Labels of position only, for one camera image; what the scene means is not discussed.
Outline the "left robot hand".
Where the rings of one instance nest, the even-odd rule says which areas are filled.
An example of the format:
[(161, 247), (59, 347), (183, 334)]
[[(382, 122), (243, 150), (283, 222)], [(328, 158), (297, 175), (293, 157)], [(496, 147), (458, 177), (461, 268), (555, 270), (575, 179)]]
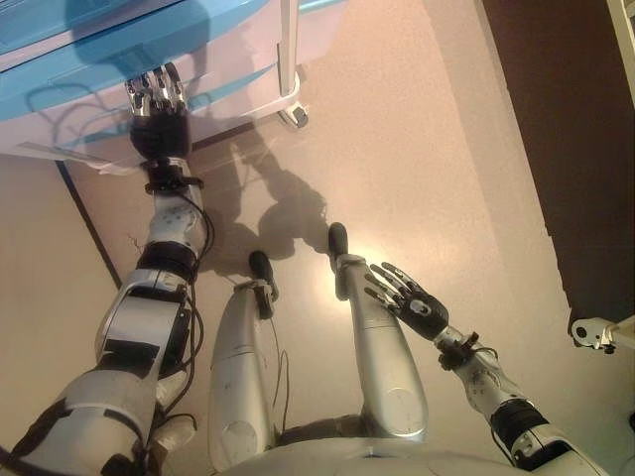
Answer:
[(125, 82), (129, 136), (146, 160), (184, 159), (191, 152), (190, 113), (176, 66), (165, 63)]

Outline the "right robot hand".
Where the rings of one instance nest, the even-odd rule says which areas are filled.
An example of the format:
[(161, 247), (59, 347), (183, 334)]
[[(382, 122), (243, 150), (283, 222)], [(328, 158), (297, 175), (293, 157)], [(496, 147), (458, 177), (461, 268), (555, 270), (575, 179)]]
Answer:
[(398, 267), (388, 262), (371, 264), (364, 279), (365, 293), (421, 337), (433, 341), (447, 328), (445, 306)]

